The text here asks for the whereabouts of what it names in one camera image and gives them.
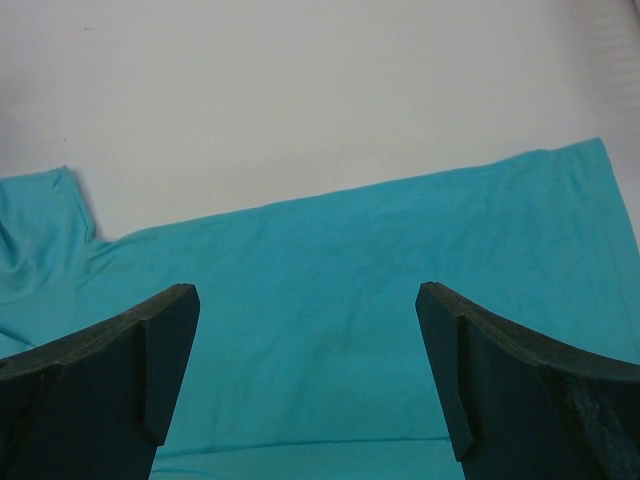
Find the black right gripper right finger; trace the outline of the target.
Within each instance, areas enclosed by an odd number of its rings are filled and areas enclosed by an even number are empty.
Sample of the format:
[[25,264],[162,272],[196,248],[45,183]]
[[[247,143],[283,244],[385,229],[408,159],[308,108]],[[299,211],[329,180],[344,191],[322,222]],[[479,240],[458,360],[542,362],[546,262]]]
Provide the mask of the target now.
[[636,479],[639,367],[500,317],[441,283],[416,313],[467,479]]

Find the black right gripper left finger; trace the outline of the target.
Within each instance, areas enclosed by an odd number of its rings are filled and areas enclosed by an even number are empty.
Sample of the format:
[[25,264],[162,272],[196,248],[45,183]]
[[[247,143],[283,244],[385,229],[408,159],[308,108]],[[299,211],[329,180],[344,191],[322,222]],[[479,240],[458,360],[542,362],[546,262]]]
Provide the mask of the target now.
[[168,436],[200,301],[177,284],[1,361],[4,479],[147,479]]

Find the turquoise t shirt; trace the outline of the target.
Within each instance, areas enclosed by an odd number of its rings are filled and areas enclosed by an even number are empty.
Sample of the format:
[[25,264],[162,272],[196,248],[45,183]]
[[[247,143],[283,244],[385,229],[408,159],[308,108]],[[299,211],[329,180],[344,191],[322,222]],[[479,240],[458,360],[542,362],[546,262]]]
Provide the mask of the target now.
[[639,252],[598,139],[114,242],[69,169],[1,182],[3,355],[197,288],[155,479],[461,478],[415,312],[427,281],[639,359]]

